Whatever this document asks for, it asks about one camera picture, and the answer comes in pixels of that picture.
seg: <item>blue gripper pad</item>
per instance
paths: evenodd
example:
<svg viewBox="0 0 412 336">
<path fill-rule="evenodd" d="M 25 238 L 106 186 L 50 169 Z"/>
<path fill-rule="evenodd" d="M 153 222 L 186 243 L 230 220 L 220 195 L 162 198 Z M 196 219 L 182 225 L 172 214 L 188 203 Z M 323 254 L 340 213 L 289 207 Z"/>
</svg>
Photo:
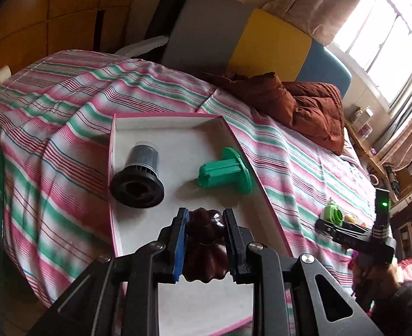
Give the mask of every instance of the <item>blue gripper pad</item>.
<svg viewBox="0 0 412 336">
<path fill-rule="evenodd" d="M 189 210 L 187 208 L 180 208 L 179 211 L 183 211 L 183 214 L 173 259 L 173 280 L 175 282 L 180 280 L 180 275 L 183 272 L 184 254 L 186 251 L 186 224 L 189 221 Z"/>
</svg>

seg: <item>yellow cushion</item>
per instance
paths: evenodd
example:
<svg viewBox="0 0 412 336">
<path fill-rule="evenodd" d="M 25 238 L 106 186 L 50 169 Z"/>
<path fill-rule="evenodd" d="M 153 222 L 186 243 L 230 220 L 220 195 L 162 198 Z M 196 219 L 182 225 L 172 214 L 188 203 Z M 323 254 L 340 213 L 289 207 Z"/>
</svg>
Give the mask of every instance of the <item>yellow cushion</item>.
<svg viewBox="0 0 412 336">
<path fill-rule="evenodd" d="M 228 62 L 228 71 L 256 76 L 274 71 L 293 81 L 309 52 L 312 39 L 268 12 L 254 9 Z"/>
</svg>

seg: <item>window frame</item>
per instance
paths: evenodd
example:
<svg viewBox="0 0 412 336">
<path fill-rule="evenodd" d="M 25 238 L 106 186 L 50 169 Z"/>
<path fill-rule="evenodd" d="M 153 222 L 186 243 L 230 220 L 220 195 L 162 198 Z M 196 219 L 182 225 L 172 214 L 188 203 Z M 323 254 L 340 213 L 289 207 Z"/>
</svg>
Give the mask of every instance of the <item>window frame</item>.
<svg viewBox="0 0 412 336">
<path fill-rule="evenodd" d="M 331 51 L 337 58 L 339 58 L 345 65 L 348 66 L 348 68 L 350 68 L 351 70 L 353 70 L 358 76 L 359 78 L 361 78 L 361 80 L 364 82 L 364 84 L 374 93 L 374 95 L 378 98 L 378 100 L 380 101 L 380 103 L 382 104 L 382 106 L 384 107 L 384 109 L 391 115 L 394 115 L 397 110 L 398 107 L 402 105 L 402 103 L 412 94 L 412 91 L 410 90 L 410 88 L 412 87 L 412 72 L 409 76 L 409 78 L 407 79 L 407 81 L 404 83 L 404 85 L 401 87 L 401 89 L 398 91 L 397 95 L 394 97 L 394 99 L 391 101 L 391 103 L 389 103 L 387 101 L 387 99 L 384 97 L 384 95 L 380 92 L 380 90 L 378 89 L 377 85 L 374 83 L 374 81 L 372 80 L 372 78 L 369 76 L 369 70 L 372 68 L 372 66 L 374 65 L 376 59 L 379 57 L 380 52 L 382 51 L 382 48 L 385 45 L 385 42 L 388 40 L 388 37 L 391 34 L 391 31 L 393 30 L 393 26 L 396 22 L 396 20 L 401 17 L 402 20 L 404 21 L 404 23 L 406 24 L 407 28 L 409 29 L 410 33 L 412 34 L 412 29 L 410 28 L 409 24 L 407 23 L 407 20 L 403 17 L 403 15 L 400 13 L 400 11 L 398 10 L 398 8 L 395 6 L 395 4 L 393 3 L 393 1 L 391 0 L 386 0 L 388 2 L 388 4 L 394 9 L 394 12 L 396 13 L 396 17 L 393 21 L 393 24 L 391 25 L 391 28 L 387 34 L 387 36 L 385 37 L 385 39 L 382 41 L 382 43 L 379 45 L 379 49 L 377 50 L 377 53 L 375 55 L 375 57 L 372 59 L 372 61 L 370 62 L 368 68 L 365 70 L 362 66 L 360 66 L 359 63 L 357 63 L 357 61 L 349 54 L 351 49 L 353 48 L 353 45 L 355 44 L 355 42 L 357 41 L 361 31 L 363 30 L 363 28 L 365 27 L 366 22 L 368 21 L 368 18 L 370 17 L 374 5 L 373 4 L 371 6 L 370 11 L 368 12 L 367 16 L 365 17 L 364 21 L 362 22 L 362 24 L 360 25 L 360 28 L 358 29 L 355 37 L 353 38 L 351 44 L 349 45 L 349 47 L 347 48 L 346 51 L 343 51 L 340 49 L 340 47 L 332 42 L 329 46 L 327 46 L 326 48 Z"/>
</svg>

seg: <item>small toy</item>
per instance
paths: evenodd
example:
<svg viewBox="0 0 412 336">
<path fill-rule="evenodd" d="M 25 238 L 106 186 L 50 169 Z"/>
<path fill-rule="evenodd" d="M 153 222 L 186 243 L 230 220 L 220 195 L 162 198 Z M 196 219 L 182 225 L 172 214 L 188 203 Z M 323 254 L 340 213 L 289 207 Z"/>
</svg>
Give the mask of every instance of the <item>small toy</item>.
<svg viewBox="0 0 412 336">
<path fill-rule="evenodd" d="M 212 279 L 223 279 L 229 272 L 225 233 L 222 214 L 217 210 L 197 208 L 189 212 L 183 265 L 183 276 L 188 282 L 209 283 Z"/>
<path fill-rule="evenodd" d="M 337 226 L 343 224 L 343 215 L 333 200 L 330 200 L 324 208 L 324 220 Z"/>
<path fill-rule="evenodd" d="M 344 221 L 352 223 L 354 225 L 357 224 L 357 221 L 356 221 L 355 217 L 351 214 L 345 214 L 344 215 Z"/>
<path fill-rule="evenodd" d="M 222 160 L 200 167 L 198 185 L 211 188 L 231 183 L 236 183 L 237 190 L 243 194 L 251 192 L 251 176 L 239 153 L 232 148 L 223 148 Z"/>
</svg>

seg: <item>striped bed sheet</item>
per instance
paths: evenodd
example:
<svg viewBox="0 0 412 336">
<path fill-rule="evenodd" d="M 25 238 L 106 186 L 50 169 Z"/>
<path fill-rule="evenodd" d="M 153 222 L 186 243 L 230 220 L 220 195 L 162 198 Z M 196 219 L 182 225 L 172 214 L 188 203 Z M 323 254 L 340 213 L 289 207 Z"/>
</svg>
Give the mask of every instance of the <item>striped bed sheet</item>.
<svg viewBox="0 0 412 336">
<path fill-rule="evenodd" d="M 47 306 L 99 254 L 111 253 L 107 160 L 113 114 L 222 115 L 254 167 L 293 256 L 311 253 L 346 289 L 345 252 L 314 230 L 332 198 L 373 224 L 375 191 L 357 160 L 312 143 L 226 92 L 161 65 L 66 50 L 0 85 L 4 247 Z M 239 334 L 250 334 L 244 327 Z"/>
</svg>

